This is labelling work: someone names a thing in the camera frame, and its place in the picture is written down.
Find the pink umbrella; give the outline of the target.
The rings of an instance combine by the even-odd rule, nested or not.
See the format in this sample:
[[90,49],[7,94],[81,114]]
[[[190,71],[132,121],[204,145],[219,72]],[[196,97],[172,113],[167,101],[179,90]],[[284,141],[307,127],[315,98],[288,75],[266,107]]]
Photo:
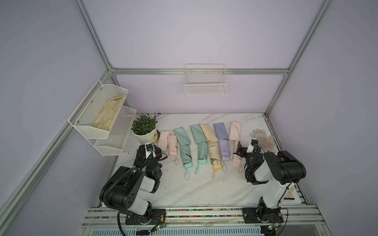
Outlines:
[[239,154],[237,154],[237,150],[238,150],[238,147],[239,145],[240,146],[243,146],[243,142],[241,141],[235,141],[234,142],[234,147],[233,147],[233,158],[232,158],[232,162],[233,163],[236,163],[238,165],[238,173],[241,174],[243,172],[243,168],[242,168],[242,158],[240,157]]
[[177,144],[178,141],[175,135],[168,136],[169,156],[174,158],[175,165],[179,165]]
[[234,141],[241,141],[241,124],[239,122],[231,122],[229,139]]

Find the purple umbrella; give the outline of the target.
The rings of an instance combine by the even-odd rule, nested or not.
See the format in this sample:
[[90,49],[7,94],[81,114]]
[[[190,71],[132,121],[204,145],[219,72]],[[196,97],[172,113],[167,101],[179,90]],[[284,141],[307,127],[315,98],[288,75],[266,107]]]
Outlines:
[[227,130],[225,128],[224,123],[213,124],[213,127],[214,127],[214,130],[215,130],[216,137],[219,141],[220,140],[229,140],[229,136],[228,136],[228,133],[227,133]]
[[221,166],[224,173],[227,172],[226,162],[230,161],[230,147],[229,140],[222,139],[218,141],[219,151],[221,154]]

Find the teal umbrella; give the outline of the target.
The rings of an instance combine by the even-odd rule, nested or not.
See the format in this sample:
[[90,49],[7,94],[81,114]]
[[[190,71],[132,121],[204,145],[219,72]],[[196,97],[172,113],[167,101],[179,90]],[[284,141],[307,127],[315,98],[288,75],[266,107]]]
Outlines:
[[198,144],[198,160],[197,160],[197,168],[195,170],[196,175],[199,172],[200,165],[205,165],[207,163],[207,156],[208,156],[208,144],[207,142],[200,142]]
[[185,169],[185,180],[189,181],[190,180],[189,169],[193,167],[193,159],[191,155],[190,146],[188,145],[180,146],[179,150],[180,150],[182,162]]
[[207,143],[206,137],[199,124],[191,125],[190,128],[196,144]]
[[191,140],[183,127],[173,129],[180,146],[189,146]]

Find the yellow umbrella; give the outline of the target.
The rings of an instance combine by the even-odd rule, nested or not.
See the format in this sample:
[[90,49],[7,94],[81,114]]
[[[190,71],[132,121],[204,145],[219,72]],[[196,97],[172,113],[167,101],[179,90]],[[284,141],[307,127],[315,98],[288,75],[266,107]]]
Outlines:
[[208,153],[213,167],[212,178],[215,178],[216,171],[222,169],[221,155],[217,146],[209,146]]
[[219,141],[218,138],[216,137],[214,131],[212,130],[212,128],[208,124],[201,124],[200,127],[202,129],[202,132],[203,132],[208,144],[214,144],[214,143],[217,143]]

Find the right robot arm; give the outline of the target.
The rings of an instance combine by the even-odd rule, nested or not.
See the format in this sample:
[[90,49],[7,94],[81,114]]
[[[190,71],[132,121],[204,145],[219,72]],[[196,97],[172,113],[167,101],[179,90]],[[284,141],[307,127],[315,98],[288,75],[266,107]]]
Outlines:
[[251,139],[248,147],[238,144],[235,154],[245,158],[245,179],[253,185],[269,183],[268,191],[256,207],[242,208],[244,222],[273,223],[284,222],[281,203],[284,196],[299,181],[306,177],[304,165],[288,151],[263,152],[256,139]]

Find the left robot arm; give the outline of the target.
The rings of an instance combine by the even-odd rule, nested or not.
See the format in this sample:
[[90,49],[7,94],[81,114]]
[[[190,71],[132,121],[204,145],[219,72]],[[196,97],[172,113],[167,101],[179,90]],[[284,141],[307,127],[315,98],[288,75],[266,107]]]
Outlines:
[[140,230],[137,235],[151,235],[165,227],[165,209],[154,209],[152,203],[142,199],[138,193],[156,193],[162,176],[162,164],[165,160],[161,149],[152,143],[140,145],[134,166],[119,167],[102,188],[99,199],[110,209],[117,211],[117,225],[122,236],[121,214],[127,218],[126,225],[153,225],[149,230]]

